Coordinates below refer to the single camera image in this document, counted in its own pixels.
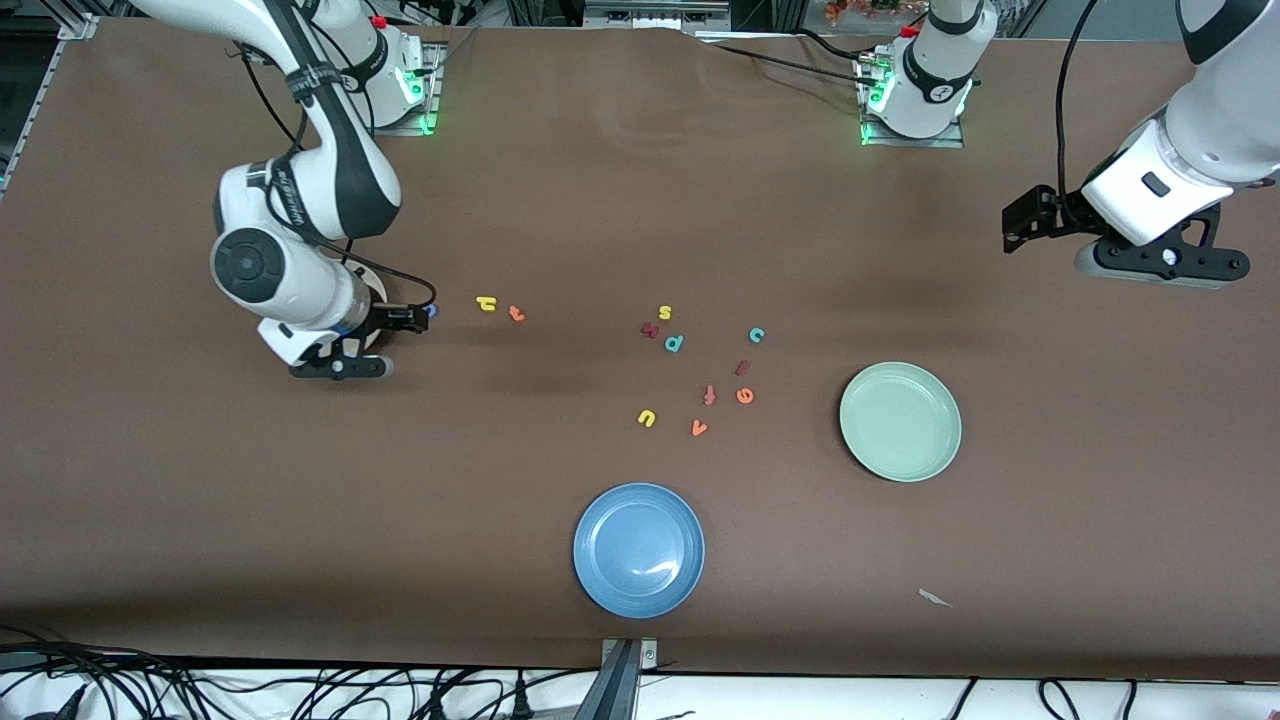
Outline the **beige brown plate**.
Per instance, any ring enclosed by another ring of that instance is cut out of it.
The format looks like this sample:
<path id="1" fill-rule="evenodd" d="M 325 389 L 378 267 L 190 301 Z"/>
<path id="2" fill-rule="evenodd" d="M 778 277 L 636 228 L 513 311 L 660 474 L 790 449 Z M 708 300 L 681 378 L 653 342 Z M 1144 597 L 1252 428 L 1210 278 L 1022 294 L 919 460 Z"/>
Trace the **beige brown plate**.
<path id="1" fill-rule="evenodd" d="M 370 299 L 372 302 L 381 304 L 387 301 L 387 287 L 381 277 L 366 266 L 362 263 L 355 260 L 346 260 L 343 264 L 352 270 L 353 274 L 360 277 L 362 282 L 370 288 Z M 343 341 L 344 354 L 348 355 L 364 355 L 371 352 L 380 341 L 387 337 L 384 331 L 371 331 L 369 336 L 364 340 L 364 350 L 358 350 L 358 341 L 356 338 L 346 338 Z"/>

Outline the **light green plate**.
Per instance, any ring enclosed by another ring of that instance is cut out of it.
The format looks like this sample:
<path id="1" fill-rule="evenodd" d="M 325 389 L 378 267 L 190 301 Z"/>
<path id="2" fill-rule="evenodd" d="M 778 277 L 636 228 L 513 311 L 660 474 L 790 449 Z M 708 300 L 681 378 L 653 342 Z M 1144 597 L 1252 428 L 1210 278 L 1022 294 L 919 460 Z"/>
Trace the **light green plate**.
<path id="1" fill-rule="evenodd" d="M 952 392 L 910 363 L 877 363 L 856 373 L 841 393 L 837 425 L 852 457 L 895 483 L 940 475 L 963 442 L 963 415 Z"/>

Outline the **orange artificial leaves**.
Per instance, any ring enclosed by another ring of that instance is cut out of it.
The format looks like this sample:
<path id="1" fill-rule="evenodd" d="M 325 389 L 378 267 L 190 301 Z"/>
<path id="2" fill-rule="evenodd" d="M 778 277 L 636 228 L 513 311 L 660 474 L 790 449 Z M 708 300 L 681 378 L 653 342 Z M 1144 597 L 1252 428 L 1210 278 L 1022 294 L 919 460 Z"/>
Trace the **orange artificial leaves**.
<path id="1" fill-rule="evenodd" d="M 896 20 L 904 0 L 823 0 L 822 14 L 832 27 L 863 27 Z"/>

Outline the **blue plate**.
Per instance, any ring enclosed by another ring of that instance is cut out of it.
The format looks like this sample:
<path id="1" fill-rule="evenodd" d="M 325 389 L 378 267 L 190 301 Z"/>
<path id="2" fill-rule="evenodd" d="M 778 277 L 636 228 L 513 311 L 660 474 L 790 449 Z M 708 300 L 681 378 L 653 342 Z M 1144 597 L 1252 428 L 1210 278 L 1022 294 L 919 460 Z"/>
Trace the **blue plate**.
<path id="1" fill-rule="evenodd" d="M 573 533 L 573 570 L 586 596 L 628 620 L 673 612 L 703 577 L 707 539 L 699 516 L 672 489 L 616 486 L 584 510 Z"/>

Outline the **grey power strip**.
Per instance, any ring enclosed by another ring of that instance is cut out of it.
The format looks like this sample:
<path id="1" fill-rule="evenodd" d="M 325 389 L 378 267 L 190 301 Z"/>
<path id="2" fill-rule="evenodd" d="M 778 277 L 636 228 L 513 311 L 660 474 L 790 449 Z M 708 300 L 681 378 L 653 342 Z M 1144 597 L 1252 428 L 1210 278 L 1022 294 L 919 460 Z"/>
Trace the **grey power strip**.
<path id="1" fill-rule="evenodd" d="M 588 29 L 667 28 L 730 32 L 730 0 L 584 0 Z"/>

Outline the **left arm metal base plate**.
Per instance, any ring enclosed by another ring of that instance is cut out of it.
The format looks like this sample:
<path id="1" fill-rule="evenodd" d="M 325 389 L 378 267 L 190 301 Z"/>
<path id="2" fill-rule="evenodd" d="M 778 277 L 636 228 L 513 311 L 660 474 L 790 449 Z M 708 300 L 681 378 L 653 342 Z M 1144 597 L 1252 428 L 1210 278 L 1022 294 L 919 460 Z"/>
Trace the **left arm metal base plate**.
<path id="1" fill-rule="evenodd" d="M 882 44 L 869 50 L 860 51 L 858 59 L 851 61 L 854 74 L 859 79 L 873 79 L 873 85 L 863 85 L 858 90 L 858 106 L 860 113 L 860 141 L 864 146 L 896 146 L 896 147 L 923 147 L 923 149 L 963 149 L 963 128 L 960 114 L 965 109 L 965 102 L 960 101 L 948 126 L 936 136 L 929 138 L 913 138 L 891 129 L 884 120 L 872 111 L 872 104 L 883 97 L 886 86 L 890 83 L 893 72 L 888 54 L 890 45 Z"/>

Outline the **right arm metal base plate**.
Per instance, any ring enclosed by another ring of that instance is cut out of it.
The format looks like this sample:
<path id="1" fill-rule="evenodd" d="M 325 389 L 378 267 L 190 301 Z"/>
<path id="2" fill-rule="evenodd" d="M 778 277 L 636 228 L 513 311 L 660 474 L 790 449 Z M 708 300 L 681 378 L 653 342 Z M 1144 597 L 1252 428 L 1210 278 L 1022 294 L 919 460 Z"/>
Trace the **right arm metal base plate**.
<path id="1" fill-rule="evenodd" d="M 392 27 L 380 32 L 383 47 L 342 70 L 347 94 L 370 131 L 380 136 L 435 133 L 443 92 L 442 65 L 448 46 L 428 42 Z"/>

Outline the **aluminium frame profile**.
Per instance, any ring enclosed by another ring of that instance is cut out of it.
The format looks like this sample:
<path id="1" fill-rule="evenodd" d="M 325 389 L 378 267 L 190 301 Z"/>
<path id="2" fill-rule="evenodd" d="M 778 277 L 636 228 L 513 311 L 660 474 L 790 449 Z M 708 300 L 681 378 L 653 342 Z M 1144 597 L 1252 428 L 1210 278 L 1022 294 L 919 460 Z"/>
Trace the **aluminium frame profile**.
<path id="1" fill-rule="evenodd" d="M 67 45 L 96 24 L 81 0 L 0 0 L 0 201 Z"/>

